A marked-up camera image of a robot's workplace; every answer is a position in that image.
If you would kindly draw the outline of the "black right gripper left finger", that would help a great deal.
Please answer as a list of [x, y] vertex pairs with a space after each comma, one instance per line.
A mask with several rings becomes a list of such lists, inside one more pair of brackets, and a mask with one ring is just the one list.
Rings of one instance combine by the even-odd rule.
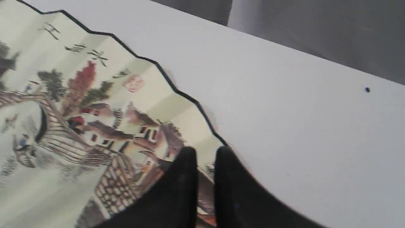
[[135, 204], [97, 227], [194, 228], [197, 202], [197, 156], [195, 149], [187, 146]]

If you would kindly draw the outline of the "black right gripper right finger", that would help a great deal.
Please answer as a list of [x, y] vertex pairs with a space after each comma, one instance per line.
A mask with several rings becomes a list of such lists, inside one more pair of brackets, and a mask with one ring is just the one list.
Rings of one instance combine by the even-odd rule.
[[219, 228], [321, 228], [270, 194], [228, 146], [218, 148], [214, 205]]

